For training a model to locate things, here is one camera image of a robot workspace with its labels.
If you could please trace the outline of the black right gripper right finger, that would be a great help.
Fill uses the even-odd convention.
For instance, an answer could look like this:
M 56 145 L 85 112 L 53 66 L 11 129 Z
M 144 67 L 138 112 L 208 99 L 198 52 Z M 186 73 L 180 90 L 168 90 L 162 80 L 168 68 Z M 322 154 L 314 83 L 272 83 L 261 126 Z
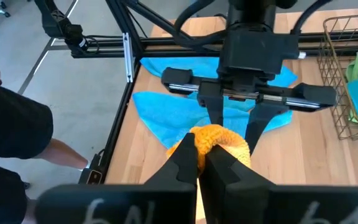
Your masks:
M 277 185 L 220 146 L 200 189 L 207 224 L 358 224 L 358 187 Z

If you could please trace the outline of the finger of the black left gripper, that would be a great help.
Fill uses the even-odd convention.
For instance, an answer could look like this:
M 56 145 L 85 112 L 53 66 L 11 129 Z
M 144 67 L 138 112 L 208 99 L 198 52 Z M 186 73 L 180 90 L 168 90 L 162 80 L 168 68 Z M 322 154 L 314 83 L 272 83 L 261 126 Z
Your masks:
M 207 109 L 211 124 L 223 125 L 223 89 L 219 83 L 201 83 L 197 100 Z
M 249 122 L 246 127 L 245 140 L 249 146 L 250 154 L 255 147 L 269 122 L 278 114 L 288 110 L 288 106 L 281 104 L 257 103 L 250 112 Z

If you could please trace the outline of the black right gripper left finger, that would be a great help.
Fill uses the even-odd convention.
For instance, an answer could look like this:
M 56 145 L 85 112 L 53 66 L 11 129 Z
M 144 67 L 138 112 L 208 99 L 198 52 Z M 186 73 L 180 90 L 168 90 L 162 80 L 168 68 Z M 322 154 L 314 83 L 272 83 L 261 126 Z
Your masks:
M 188 133 L 144 184 L 61 185 L 38 199 L 37 224 L 195 224 L 197 149 Z

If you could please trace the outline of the orange microfiber towel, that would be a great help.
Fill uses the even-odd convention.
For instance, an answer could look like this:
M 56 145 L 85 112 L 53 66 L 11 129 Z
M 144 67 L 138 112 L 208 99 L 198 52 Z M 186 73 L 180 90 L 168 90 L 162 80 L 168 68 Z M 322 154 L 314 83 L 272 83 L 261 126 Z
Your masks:
M 214 146 L 221 146 L 241 164 L 251 166 L 250 149 L 244 138 L 239 134 L 218 124 L 194 126 L 189 133 L 194 134 L 193 145 L 197 149 L 197 168 L 200 176 L 206 165 L 206 155 Z

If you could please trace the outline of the black small connector box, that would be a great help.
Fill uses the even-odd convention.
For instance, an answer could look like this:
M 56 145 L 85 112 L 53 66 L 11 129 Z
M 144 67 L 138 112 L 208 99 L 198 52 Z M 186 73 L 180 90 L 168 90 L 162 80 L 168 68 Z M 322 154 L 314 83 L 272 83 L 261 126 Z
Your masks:
M 81 171 L 79 184 L 100 184 L 103 177 L 102 168 L 100 166 L 104 149 L 95 154 L 88 164 L 87 168 Z

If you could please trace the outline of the black crossbar with silver brackets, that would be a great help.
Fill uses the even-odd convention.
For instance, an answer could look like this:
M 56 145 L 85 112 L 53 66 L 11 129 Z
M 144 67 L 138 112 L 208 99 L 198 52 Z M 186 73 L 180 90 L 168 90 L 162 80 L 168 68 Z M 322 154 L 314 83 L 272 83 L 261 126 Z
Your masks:
M 135 76 L 135 56 L 139 56 L 144 48 L 130 17 L 129 10 L 124 4 L 125 1 L 126 0 L 106 0 L 106 3 L 122 32 L 126 78 L 128 83 L 132 83 Z

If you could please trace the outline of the person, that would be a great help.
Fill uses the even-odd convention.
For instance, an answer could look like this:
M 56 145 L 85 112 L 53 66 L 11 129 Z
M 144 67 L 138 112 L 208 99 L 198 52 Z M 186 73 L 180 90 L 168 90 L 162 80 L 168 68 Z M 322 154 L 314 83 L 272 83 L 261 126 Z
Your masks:
M 43 159 L 83 170 L 89 162 L 53 138 L 51 109 L 0 85 L 0 158 Z M 36 224 L 36 201 L 17 172 L 0 167 L 0 224 Z

